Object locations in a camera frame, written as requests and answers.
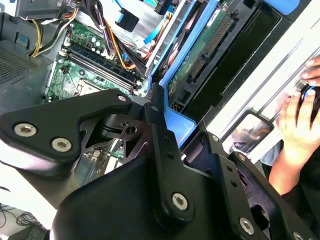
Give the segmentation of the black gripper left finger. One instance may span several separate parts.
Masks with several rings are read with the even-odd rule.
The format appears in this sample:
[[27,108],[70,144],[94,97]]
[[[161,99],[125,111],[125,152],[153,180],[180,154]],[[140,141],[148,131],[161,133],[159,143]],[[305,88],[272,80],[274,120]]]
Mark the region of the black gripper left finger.
[[175,135],[167,128],[164,89],[138,105],[108,89],[2,114],[0,161],[43,178],[70,175],[81,155],[112,139],[124,140],[124,163],[147,163],[151,207],[161,222],[189,223],[195,206]]

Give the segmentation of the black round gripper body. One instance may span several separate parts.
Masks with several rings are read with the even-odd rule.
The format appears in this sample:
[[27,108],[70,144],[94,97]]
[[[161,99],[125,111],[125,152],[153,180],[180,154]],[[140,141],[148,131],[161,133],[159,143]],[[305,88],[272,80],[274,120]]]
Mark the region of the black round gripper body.
[[160,224],[148,162],[126,164],[71,193],[54,218],[52,240],[240,240],[230,223],[218,183],[208,174],[183,169],[195,204],[193,221],[174,228]]

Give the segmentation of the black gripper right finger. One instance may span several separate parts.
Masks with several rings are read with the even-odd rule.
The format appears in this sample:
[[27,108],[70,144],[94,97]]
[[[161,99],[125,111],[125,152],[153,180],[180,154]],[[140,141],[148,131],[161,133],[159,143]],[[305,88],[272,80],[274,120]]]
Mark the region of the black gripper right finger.
[[210,169],[219,183],[227,239],[267,239],[253,215],[258,206],[268,215],[271,240],[317,238],[247,157],[237,151],[227,154],[219,138],[207,131],[198,137],[204,152],[199,155],[201,169]]

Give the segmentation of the person's bare hand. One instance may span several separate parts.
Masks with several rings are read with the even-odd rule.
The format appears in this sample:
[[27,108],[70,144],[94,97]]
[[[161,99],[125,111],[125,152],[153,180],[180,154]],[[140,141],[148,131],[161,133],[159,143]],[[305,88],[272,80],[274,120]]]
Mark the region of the person's bare hand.
[[316,91],[296,91],[284,102],[279,114],[283,154],[291,165],[304,165],[320,146],[320,113],[314,117]]
[[308,60],[305,63],[308,70],[305,71],[301,77],[308,82],[310,86],[319,87],[320,86],[320,57],[315,57]]

